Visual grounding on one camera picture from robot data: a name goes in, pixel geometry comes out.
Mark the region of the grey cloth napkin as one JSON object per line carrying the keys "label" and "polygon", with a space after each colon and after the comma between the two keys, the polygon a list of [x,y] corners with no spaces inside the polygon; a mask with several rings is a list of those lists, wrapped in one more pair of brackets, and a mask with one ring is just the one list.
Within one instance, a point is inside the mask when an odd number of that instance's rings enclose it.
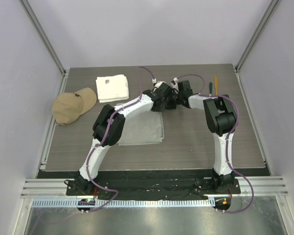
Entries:
{"label": "grey cloth napkin", "polygon": [[164,139],[161,112],[143,111],[138,104],[126,108],[119,146],[158,144]]}

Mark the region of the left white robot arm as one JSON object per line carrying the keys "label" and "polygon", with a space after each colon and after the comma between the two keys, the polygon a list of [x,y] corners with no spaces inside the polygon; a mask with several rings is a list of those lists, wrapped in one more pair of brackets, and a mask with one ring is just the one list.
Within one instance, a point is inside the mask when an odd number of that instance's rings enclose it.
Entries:
{"label": "left white robot arm", "polygon": [[143,91],[139,97],[118,106],[105,105],[93,125],[91,149],[82,167],[74,177],[73,189],[83,195],[90,195],[95,188],[93,180],[107,151],[117,144],[126,121],[145,112],[161,112],[173,88],[165,82],[158,82],[151,90]]}

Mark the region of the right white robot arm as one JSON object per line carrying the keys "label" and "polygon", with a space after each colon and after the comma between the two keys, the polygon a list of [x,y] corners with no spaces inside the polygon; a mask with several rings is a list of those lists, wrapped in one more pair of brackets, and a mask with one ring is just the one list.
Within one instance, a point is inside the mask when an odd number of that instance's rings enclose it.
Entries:
{"label": "right white robot arm", "polygon": [[173,107],[182,105],[205,112],[206,123],[213,134],[215,146],[211,186],[216,193],[223,193],[235,181],[232,166],[232,140],[238,124],[236,106],[226,95],[194,94],[188,80],[179,81],[175,78],[171,85]]}

